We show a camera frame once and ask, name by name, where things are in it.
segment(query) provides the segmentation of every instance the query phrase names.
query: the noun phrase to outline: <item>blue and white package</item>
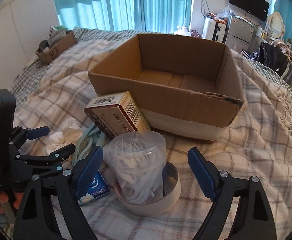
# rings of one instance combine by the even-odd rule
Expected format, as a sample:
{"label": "blue and white package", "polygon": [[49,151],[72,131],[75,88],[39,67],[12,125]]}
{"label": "blue and white package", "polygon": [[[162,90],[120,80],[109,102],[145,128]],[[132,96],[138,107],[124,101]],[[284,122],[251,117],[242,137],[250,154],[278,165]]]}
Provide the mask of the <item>blue and white package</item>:
{"label": "blue and white package", "polygon": [[78,200],[78,204],[84,205],[94,199],[107,195],[109,192],[109,188],[103,176],[98,171],[88,189],[87,194]]}

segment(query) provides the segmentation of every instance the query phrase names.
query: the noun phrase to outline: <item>television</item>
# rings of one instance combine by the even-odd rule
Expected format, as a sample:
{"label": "television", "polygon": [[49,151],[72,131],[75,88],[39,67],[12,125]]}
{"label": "television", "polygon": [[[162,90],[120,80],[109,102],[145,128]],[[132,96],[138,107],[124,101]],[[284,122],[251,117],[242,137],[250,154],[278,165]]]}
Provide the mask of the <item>television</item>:
{"label": "television", "polygon": [[229,0],[229,3],[266,22],[269,3],[265,0]]}

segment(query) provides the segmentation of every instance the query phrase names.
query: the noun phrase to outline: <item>black plastic bag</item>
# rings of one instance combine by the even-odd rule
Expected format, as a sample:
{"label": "black plastic bag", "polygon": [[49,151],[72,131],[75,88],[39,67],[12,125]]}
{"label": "black plastic bag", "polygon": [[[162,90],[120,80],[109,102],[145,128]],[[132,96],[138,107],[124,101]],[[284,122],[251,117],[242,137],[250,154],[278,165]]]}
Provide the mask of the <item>black plastic bag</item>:
{"label": "black plastic bag", "polygon": [[279,48],[268,43],[262,42],[257,51],[250,57],[251,60],[256,60],[266,67],[271,68],[280,77],[287,68],[287,58]]}

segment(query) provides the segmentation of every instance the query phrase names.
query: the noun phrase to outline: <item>small cardboard box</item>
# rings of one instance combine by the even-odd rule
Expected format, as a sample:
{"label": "small cardboard box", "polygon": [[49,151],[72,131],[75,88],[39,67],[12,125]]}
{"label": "small cardboard box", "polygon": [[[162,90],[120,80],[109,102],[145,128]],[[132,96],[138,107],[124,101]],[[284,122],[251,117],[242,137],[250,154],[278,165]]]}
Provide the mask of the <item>small cardboard box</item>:
{"label": "small cardboard box", "polygon": [[84,112],[109,138],[150,127],[130,92],[93,98]]}
{"label": "small cardboard box", "polygon": [[98,95],[130,91],[150,127],[215,141],[243,102],[231,50],[179,35],[138,34],[90,71]]}
{"label": "small cardboard box", "polygon": [[60,41],[58,41],[52,48],[50,48],[46,52],[38,52],[36,54],[39,60],[44,64],[50,64],[53,62],[57,57],[60,56],[65,50],[73,46],[77,43],[75,34],[73,31],[68,33],[65,37],[63,37]]}

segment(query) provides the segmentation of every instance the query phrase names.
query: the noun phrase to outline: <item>curtain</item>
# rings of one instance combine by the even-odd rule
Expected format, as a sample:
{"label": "curtain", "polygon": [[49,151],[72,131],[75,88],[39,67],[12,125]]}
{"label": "curtain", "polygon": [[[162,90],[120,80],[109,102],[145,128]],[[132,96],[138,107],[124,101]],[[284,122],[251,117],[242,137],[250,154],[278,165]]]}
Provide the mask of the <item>curtain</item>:
{"label": "curtain", "polygon": [[283,39],[285,42],[291,39],[292,43],[292,0],[276,0],[274,11],[279,12],[283,18],[285,25]]}
{"label": "curtain", "polygon": [[59,22],[69,29],[135,29],[134,0],[55,0]]}
{"label": "curtain", "polygon": [[189,26],[191,0],[55,0],[60,24],[69,29],[126,29],[173,33]]}

